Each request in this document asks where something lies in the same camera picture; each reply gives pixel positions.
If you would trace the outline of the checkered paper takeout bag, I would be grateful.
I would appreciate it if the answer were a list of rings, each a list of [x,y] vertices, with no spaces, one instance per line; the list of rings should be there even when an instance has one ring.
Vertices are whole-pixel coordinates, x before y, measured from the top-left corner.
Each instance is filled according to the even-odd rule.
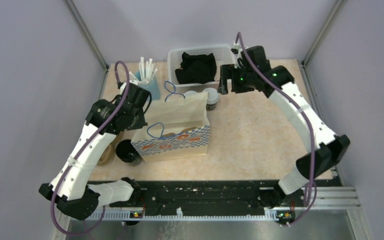
[[[135,131],[131,144],[147,163],[206,155],[211,128],[206,110],[208,94],[186,98],[171,82],[165,81],[164,87],[168,95],[151,102],[144,115],[148,125]],[[197,128],[162,137],[191,127]]]

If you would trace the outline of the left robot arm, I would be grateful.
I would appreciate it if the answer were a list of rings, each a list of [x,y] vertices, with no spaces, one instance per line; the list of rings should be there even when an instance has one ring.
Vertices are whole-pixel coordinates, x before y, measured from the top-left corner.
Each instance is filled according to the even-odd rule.
[[[143,107],[148,107],[151,99],[148,90],[123,83],[113,100],[99,99],[91,106],[81,135],[60,173],[39,188],[53,208],[82,221],[102,206],[124,202],[134,207],[140,202],[139,185],[128,177],[100,184],[89,183],[89,178],[104,151],[121,132],[147,125]]]

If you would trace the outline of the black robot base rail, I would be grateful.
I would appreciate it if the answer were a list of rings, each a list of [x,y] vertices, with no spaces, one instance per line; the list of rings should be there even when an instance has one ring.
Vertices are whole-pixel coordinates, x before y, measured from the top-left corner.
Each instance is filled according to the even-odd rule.
[[[307,210],[304,191],[276,200],[274,180],[139,181],[128,202],[99,207],[91,220],[294,222]]]

